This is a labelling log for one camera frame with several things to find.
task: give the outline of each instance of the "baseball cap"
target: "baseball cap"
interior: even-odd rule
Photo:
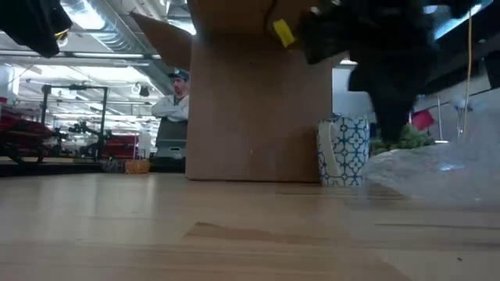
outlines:
[[[175,72],[169,73],[169,78],[182,78],[186,81],[189,81],[189,72],[184,71],[182,69],[175,69]]]

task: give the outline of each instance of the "blue and white mug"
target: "blue and white mug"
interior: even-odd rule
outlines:
[[[324,187],[357,187],[369,157],[370,124],[364,117],[334,115],[318,124],[317,145]]]

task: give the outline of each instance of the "mug handle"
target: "mug handle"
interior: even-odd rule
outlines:
[[[337,126],[331,121],[325,121],[320,124],[318,129],[319,142],[324,147],[323,153],[327,163],[327,171],[331,176],[340,176],[341,171],[335,158],[334,147],[332,145],[332,135],[338,135]]]

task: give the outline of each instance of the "man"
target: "man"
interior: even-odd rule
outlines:
[[[173,95],[159,100],[152,107],[152,115],[162,118],[159,125],[156,157],[183,158],[188,136],[189,73],[177,69],[169,74],[173,82]],[[173,154],[171,148],[177,148]]]

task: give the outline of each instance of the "green plant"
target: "green plant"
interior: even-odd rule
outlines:
[[[433,144],[435,144],[434,138],[418,131],[411,125],[406,125],[403,128],[401,139],[397,143],[387,144],[384,143],[380,138],[372,139],[370,141],[370,155],[374,156],[395,149],[420,148],[422,146]]]

